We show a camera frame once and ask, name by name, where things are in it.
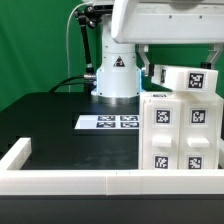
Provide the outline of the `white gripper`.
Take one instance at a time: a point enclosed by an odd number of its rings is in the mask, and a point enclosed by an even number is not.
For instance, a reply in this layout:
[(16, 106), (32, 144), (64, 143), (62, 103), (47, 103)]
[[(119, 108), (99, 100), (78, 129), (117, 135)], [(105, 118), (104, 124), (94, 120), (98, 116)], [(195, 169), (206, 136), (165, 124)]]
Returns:
[(214, 69), (224, 43), (224, 0), (115, 0), (112, 38), (135, 43), (146, 77), (154, 76), (154, 65), (143, 44), (213, 44), (204, 69)]

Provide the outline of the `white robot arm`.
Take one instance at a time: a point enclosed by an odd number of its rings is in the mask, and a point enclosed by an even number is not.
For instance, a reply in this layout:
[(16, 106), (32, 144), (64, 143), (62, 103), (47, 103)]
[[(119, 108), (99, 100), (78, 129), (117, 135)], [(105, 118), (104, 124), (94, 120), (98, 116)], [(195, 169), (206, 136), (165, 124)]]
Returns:
[(102, 14), (102, 64), (93, 96), (129, 103), (150, 75), (144, 48), (154, 44), (211, 44), (214, 65), (224, 47), (224, 0), (92, 0)]

